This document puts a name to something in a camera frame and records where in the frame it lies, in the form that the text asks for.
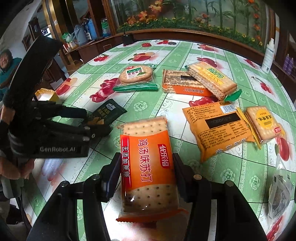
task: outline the cracker package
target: cracker package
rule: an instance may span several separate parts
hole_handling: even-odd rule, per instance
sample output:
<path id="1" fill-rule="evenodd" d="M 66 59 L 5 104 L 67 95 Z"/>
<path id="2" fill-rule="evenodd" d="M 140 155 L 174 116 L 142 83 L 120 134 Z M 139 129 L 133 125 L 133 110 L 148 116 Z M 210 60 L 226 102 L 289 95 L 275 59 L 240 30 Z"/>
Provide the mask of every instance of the cracker package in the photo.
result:
<path id="1" fill-rule="evenodd" d="M 158 90 L 154 80 L 153 66 L 134 65 L 126 67 L 116 82 L 115 91 Z"/>
<path id="2" fill-rule="evenodd" d="M 173 156 L 163 116 L 125 123 L 121 129 L 121 200 L 117 221 L 152 222 L 178 208 Z"/>
<path id="3" fill-rule="evenodd" d="M 253 138 L 248 124 L 229 102 L 193 106 L 183 112 L 200 148 L 201 162 Z"/>
<path id="4" fill-rule="evenodd" d="M 281 135 L 281 127 L 266 106 L 247 107 L 244 113 L 252 126 L 259 144 Z"/>
<path id="5" fill-rule="evenodd" d="M 187 72 L 212 92 L 220 101 L 237 90 L 237 84 L 206 62 L 190 64 Z"/>
<path id="6" fill-rule="evenodd" d="M 163 70 L 163 92 L 210 97 L 213 94 L 186 71 Z"/>

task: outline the cracker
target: cracker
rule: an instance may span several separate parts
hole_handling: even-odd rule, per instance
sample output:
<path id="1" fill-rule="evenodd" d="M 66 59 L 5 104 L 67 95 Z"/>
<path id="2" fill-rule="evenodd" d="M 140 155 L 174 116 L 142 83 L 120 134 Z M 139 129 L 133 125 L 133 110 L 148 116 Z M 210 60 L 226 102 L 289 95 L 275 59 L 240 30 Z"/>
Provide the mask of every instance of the cracker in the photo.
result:
<path id="1" fill-rule="evenodd" d="M 163 116 L 158 116 L 149 120 L 125 123 L 118 128 L 122 128 L 123 135 L 134 137 L 150 136 L 168 130 Z"/>
<path id="2" fill-rule="evenodd" d="M 211 91 L 219 100 L 223 100 L 226 95 L 235 92 L 237 89 L 237 84 L 224 74 L 224 77 L 219 79 L 222 84 L 218 84 L 215 81 L 210 81 L 211 77 L 209 77 L 207 73 L 210 75 L 211 73 L 207 69 L 211 68 L 216 71 L 218 70 L 205 62 L 191 64 L 188 66 L 188 68 L 188 73 L 197 81 L 199 81 L 203 86 L 205 86 L 209 91 Z"/>
<path id="3" fill-rule="evenodd" d="M 256 134 L 258 135 L 259 141 L 262 142 L 262 141 L 268 141 L 275 138 L 276 136 L 280 135 L 280 132 L 276 133 L 274 130 L 276 127 L 279 127 L 279 124 L 276 121 L 276 119 L 272 116 L 271 113 L 270 115 L 273 117 L 273 124 L 269 129 L 265 129 L 259 124 L 259 122 L 257 121 L 256 114 L 257 114 L 257 111 L 260 109 L 264 109 L 270 113 L 270 111 L 266 108 L 266 106 L 253 106 L 253 107 L 246 108 L 245 116 L 250 122 L 250 124 L 253 126 Z"/>
<path id="4" fill-rule="evenodd" d="M 138 66 L 133 66 L 132 69 L 135 68 L 142 68 L 144 74 L 142 75 L 137 75 L 135 77 L 132 78 L 128 78 L 127 77 L 127 72 L 131 69 L 125 69 L 118 77 L 118 79 L 120 80 L 120 82 L 122 84 L 132 84 L 132 83 L 137 83 L 137 82 L 141 82 L 141 81 L 145 81 L 151 78 L 153 70 L 151 67 L 146 66 L 146 65 L 138 65 Z"/>
<path id="5" fill-rule="evenodd" d="M 139 187 L 126 192 L 122 200 L 123 211 L 158 212 L 178 208 L 178 192 L 176 185 L 158 184 Z"/>

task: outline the yellow package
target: yellow package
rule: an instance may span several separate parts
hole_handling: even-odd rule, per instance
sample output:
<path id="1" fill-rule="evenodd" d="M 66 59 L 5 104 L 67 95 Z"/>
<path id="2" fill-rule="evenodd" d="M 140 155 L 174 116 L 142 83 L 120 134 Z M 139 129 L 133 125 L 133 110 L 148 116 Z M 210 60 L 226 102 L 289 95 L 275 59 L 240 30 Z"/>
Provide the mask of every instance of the yellow package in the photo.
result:
<path id="1" fill-rule="evenodd" d="M 279 123 L 266 106 L 247 107 L 244 115 L 253 127 L 261 145 L 281 135 Z"/>
<path id="2" fill-rule="evenodd" d="M 252 139 L 252 132 L 229 103 L 215 102 L 183 109 L 197 145 L 200 161 Z"/>
<path id="3" fill-rule="evenodd" d="M 54 101 L 57 104 L 62 103 L 62 101 L 57 96 L 56 92 L 53 90 L 41 88 L 40 90 L 36 91 L 35 95 L 36 95 L 37 99 L 40 101 L 47 100 L 47 101 Z"/>

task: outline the green packaged item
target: green packaged item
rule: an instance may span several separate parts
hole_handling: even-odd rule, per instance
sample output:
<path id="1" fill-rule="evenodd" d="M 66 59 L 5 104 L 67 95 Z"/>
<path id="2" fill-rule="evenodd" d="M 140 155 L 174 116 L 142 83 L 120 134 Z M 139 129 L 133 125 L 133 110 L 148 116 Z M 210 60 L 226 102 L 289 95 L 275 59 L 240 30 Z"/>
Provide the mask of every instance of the green packaged item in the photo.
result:
<path id="1" fill-rule="evenodd" d="M 109 99 L 93 112 L 93 119 L 88 124 L 110 125 L 125 112 L 127 112 L 126 109 L 122 108 L 113 99 Z"/>
<path id="2" fill-rule="evenodd" d="M 154 64 L 132 65 L 123 69 L 117 79 L 114 91 L 158 90 L 153 70 Z"/>

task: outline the green tablecloth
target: green tablecloth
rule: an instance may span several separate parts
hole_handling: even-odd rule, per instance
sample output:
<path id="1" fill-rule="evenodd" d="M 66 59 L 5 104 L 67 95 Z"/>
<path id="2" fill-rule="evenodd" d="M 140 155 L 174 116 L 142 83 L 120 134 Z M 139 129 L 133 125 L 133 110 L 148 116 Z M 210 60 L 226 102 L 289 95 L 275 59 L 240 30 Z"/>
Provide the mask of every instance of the green tablecloth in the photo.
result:
<path id="1" fill-rule="evenodd" d="M 119 117 L 112 124 L 113 127 L 123 122 L 165 115 L 168 119 L 173 152 L 178 152 L 184 163 L 190 165 L 196 173 L 202 174 L 210 181 L 223 183 L 225 180 L 232 180 L 249 202 L 264 231 L 267 232 L 270 225 L 267 216 L 268 189 L 275 171 L 274 146 L 276 141 L 273 139 L 264 144 L 261 150 L 257 150 L 252 143 L 243 143 L 200 164 L 200 151 L 183 115 L 182 108 L 189 107 L 189 101 L 195 101 L 201 97 L 164 93 L 161 88 L 162 73 L 163 69 L 185 70 L 185 65 L 203 60 L 217 67 L 233 79 L 238 84 L 238 88 L 242 89 L 241 97 L 234 103 L 234 106 L 240 107 L 242 110 L 248 106 L 267 106 L 276 120 L 282 124 L 287 135 L 289 160 L 284 164 L 291 176 L 293 183 L 291 199 L 294 199 L 296 118 L 292 101 L 272 72 L 263 73 L 260 66 L 239 55 L 198 43 L 175 40 L 170 42 L 175 42 L 176 45 L 169 45 L 160 40 L 151 40 L 125 47 L 120 45 L 106 51 L 70 76 L 74 80 L 72 86 L 59 96 L 60 99 L 66 106 L 85 108 L 89 112 L 94 111 L 102 104 L 102 102 L 96 101 L 114 99 L 127 110 L 127 113 Z M 142 47 L 142 43 L 150 43 L 151 46 Z M 150 52 L 150 57 L 145 57 L 143 61 L 135 58 L 137 54 L 148 52 Z M 156 83 L 160 86 L 157 92 L 113 93 L 112 89 L 104 84 L 105 80 L 117 78 L 123 68 L 136 64 L 157 65 L 154 70 Z M 262 88 L 260 83 L 265 83 L 268 88 Z M 54 120 L 69 125 L 81 123 L 81 120 L 70 118 L 56 117 Z M 109 136 L 92 146 L 88 158 L 37 160 L 33 171 L 34 178 L 31 178 L 26 184 L 27 196 L 30 201 L 27 212 L 32 213 L 33 221 L 36 219 L 34 215 L 39 215 L 45 202 L 61 181 L 68 180 L 71 183 L 84 181 L 92 174 L 99 173 L 102 166 L 109 164 L 115 152 L 120 152 L 119 135 L 119 130 L 114 128 Z M 134 233 L 135 228 L 130 223 L 115 221 L 120 210 L 119 189 L 120 187 L 114 198 L 108 205 L 104 204 L 103 208 L 111 239 L 123 240 L 128 234 Z M 185 205 L 185 207 L 190 210 L 190 205 Z M 295 209 L 296 205 L 291 201 L 284 213 L 277 235 L 285 228 Z M 77 215 L 79 238 L 85 240 L 81 201 L 78 202 Z M 175 222 L 171 221 L 171 227 L 174 224 L 176 227 L 186 227 L 186 218 L 179 217 Z M 169 240 L 174 233 L 172 228 L 166 231 L 165 226 L 165 221 L 159 222 L 157 226 L 161 234 L 166 234 L 158 234 L 159 237 L 162 237 L 161 240 L 165 240 L 163 236 Z M 215 224 L 211 226 L 210 233 L 212 235 L 214 230 Z M 175 239 L 182 239 L 182 235 L 183 233 L 180 232 L 180 236 Z"/>

